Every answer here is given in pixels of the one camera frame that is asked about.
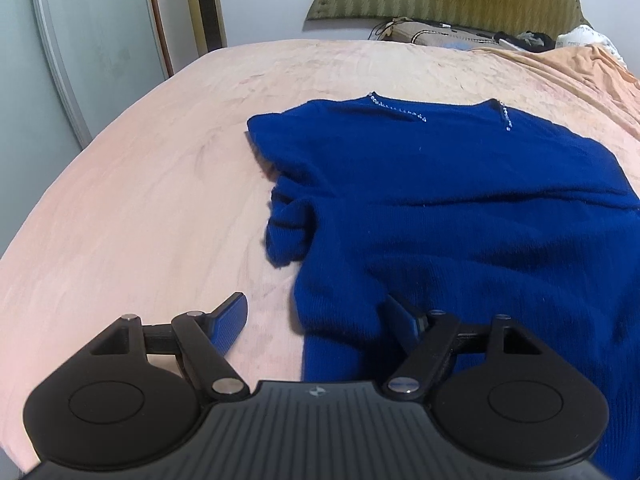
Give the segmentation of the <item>blue rhinestone-neck sweater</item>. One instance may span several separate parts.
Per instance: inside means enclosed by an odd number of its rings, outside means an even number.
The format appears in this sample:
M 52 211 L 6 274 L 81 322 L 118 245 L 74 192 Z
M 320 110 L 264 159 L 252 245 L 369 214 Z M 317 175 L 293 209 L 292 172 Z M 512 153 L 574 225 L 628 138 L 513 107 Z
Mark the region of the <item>blue rhinestone-neck sweater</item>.
M 497 100 L 368 94 L 247 123 L 278 172 L 266 251 L 298 262 L 310 382 L 380 377 L 388 297 L 468 323 L 504 313 L 605 395 L 597 464 L 639 474 L 639 200 L 615 156 Z

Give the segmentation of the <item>dark clothes pile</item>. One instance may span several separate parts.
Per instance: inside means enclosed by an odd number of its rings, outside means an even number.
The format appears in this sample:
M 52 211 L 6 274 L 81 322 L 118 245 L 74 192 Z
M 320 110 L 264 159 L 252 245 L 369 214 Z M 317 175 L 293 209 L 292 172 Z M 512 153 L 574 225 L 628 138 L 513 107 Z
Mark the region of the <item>dark clothes pile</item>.
M 555 40 L 543 32 L 521 32 L 518 36 L 511 36 L 505 32 L 496 32 L 494 40 L 501 47 L 511 50 L 541 53 L 553 50 Z

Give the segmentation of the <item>pink bed sheet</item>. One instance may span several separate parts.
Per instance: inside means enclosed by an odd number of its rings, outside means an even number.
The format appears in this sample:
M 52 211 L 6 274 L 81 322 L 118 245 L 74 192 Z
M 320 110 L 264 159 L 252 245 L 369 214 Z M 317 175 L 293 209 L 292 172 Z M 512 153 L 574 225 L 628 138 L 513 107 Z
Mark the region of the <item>pink bed sheet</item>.
M 639 181 L 639 138 L 577 96 L 482 50 L 389 41 L 285 40 L 199 58 L 108 125 L 47 189 L 1 259 L 1 445 L 21 470 L 37 455 L 29 393 L 125 313 L 148 324 L 250 304 L 230 361 L 248 381 L 295 380 L 303 336 L 296 266 L 262 240 L 274 175 L 255 158 L 248 118 L 369 93 L 451 104 L 497 99 L 613 152 Z

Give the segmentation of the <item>orange peach blanket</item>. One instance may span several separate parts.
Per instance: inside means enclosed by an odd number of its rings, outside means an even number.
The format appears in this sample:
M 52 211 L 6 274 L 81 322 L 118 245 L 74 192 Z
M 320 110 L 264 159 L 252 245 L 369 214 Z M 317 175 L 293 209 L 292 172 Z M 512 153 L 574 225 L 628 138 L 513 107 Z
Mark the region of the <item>orange peach blanket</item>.
M 639 137 L 639 79 L 600 44 L 544 53 L 482 48 L 574 94 Z

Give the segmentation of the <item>beige striped pillow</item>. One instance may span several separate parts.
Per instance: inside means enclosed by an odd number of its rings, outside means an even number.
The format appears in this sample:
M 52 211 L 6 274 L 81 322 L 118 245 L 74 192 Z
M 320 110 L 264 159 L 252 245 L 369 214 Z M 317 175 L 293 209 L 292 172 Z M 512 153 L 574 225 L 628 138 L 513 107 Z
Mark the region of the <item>beige striped pillow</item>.
M 404 44 L 465 51 L 478 48 L 500 48 L 493 32 L 465 29 L 444 23 L 427 24 L 403 18 L 396 18 L 387 24 L 380 38 Z

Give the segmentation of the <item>frosted floral wardrobe door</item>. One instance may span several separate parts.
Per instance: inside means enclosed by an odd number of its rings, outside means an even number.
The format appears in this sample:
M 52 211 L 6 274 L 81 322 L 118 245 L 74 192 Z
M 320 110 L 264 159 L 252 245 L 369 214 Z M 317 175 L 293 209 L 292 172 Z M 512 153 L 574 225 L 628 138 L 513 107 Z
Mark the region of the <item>frosted floral wardrobe door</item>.
M 167 79 L 154 0 L 1 0 L 1 130 L 87 146 Z

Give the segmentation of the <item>white quilt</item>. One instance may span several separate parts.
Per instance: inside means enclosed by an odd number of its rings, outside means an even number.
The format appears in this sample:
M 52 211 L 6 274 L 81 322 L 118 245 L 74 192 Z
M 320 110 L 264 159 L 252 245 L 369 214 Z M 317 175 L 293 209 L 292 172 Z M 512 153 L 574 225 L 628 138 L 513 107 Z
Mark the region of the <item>white quilt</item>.
M 620 51 L 614 46 L 612 40 L 608 38 L 608 36 L 597 32 L 589 25 L 579 25 L 570 32 L 559 35 L 555 40 L 555 47 L 557 48 L 585 47 L 590 46 L 590 44 L 598 44 L 608 52 L 612 58 L 615 58 L 616 62 L 620 64 L 620 66 L 623 66 L 623 68 L 627 67 L 626 62 L 620 55 Z

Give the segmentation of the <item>gold tower fan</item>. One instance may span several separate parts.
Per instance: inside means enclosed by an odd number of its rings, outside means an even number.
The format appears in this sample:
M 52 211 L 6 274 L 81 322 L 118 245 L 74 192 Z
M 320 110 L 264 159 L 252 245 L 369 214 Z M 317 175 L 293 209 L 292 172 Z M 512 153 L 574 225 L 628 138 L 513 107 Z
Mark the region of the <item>gold tower fan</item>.
M 188 0 L 188 6 L 198 55 L 227 47 L 220 0 Z

